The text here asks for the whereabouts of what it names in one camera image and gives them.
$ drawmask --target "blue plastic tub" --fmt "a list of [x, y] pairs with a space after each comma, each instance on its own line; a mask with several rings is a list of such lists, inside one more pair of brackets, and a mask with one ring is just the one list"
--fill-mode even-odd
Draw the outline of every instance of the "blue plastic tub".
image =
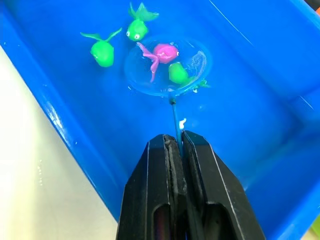
[[[320, 213], [320, 17], [302, 0], [144, 4], [160, 13], [148, 36], [186, 36], [212, 55], [212, 88], [178, 99], [185, 128], [240, 179], [267, 239], [300, 238]], [[168, 100], [128, 88], [135, 44], [126, 31], [111, 40], [110, 68], [80, 35], [126, 29], [128, 8], [125, 0], [1, 4], [1, 46], [116, 219], [147, 141], [175, 135]]]

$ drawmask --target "pink toy fish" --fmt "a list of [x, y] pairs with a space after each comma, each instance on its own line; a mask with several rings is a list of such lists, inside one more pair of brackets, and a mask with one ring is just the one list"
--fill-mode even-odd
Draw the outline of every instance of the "pink toy fish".
[[137, 45], [143, 52], [143, 56], [152, 60], [153, 64], [150, 67], [152, 72], [152, 77], [150, 83], [152, 83], [155, 79], [155, 74], [158, 68], [159, 63], [168, 64], [177, 56], [179, 56], [178, 49], [170, 44], [158, 44], [154, 50], [153, 54], [146, 49], [140, 42], [137, 42]]

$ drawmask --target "toy fish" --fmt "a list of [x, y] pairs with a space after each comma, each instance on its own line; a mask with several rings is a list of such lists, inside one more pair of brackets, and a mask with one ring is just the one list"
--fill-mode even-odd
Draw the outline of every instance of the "toy fish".
[[[182, 88], [191, 83], [195, 77], [189, 77], [188, 72], [184, 69], [181, 63], [175, 62], [169, 66], [169, 79], [175, 84], [180, 84], [180, 87]], [[202, 80], [194, 89], [198, 89], [199, 87], [210, 88], [210, 86], [207, 85], [206, 80]]]
[[140, 41], [148, 33], [145, 22], [155, 20], [159, 16], [159, 13], [148, 12], [143, 3], [140, 4], [138, 10], [135, 12], [131, 2], [129, 14], [134, 20], [129, 25], [126, 35], [130, 40], [135, 42]]
[[96, 62], [104, 68], [112, 66], [114, 64], [114, 47], [109, 43], [110, 39], [112, 39], [115, 35], [122, 31], [122, 27], [113, 33], [107, 38], [107, 40], [102, 40], [98, 33], [96, 34], [85, 34], [81, 32], [81, 35], [87, 38], [92, 38], [97, 40], [92, 48], [90, 53], [95, 58]]
[[143, 56], [147, 57], [152, 60], [152, 65], [150, 67], [150, 70], [152, 72], [152, 77], [150, 80], [150, 83], [152, 83], [155, 79], [156, 71], [158, 68], [159, 63], [161, 64], [168, 64], [173, 59], [179, 56], [178, 49], [170, 44], [158, 44], [154, 50], [153, 54], [146, 49], [145, 46], [143, 46], [140, 42], [137, 42], [137, 45], [143, 52]]

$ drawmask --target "white surface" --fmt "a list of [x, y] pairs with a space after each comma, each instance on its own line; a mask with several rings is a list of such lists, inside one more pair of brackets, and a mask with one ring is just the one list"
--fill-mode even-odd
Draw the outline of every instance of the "white surface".
[[117, 223], [0, 47], [0, 240], [114, 240]]

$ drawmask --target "green fish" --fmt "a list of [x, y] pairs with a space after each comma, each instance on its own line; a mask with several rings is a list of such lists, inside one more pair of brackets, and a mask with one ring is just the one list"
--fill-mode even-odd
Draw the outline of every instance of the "green fish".
[[109, 43], [109, 41], [121, 31], [122, 27], [118, 31], [111, 33], [107, 40], [102, 40], [98, 33], [80, 33], [84, 37], [92, 38], [98, 41], [92, 46], [90, 53], [93, 55], [94, 59], [101, 67], [107, 68], [114, 64], [115, 50], [114, 47]]
[[[180, 88], [187, 86], [195, 77], [189, 77], [188, 72], [184, 69], [180, 62], [175, 62], [169, 66], [169, 79], [175, 84], [180, 84]], [[194, 89], [210, 88], [206, 80], [202, 80]]]
[[148, 33], [148, 28], [145, 25], [145, 22], [155, 20], [159, 17], [159, 13], [147, 11], [143, 3], [140, 3], [138, 10], [135, 12], [132, 7], [132, 3], [130, 2], [129, 14], [134, 18], [134, 20], [129, 25], [126, 35], [130, 40], [135, 42], [143, 39]]

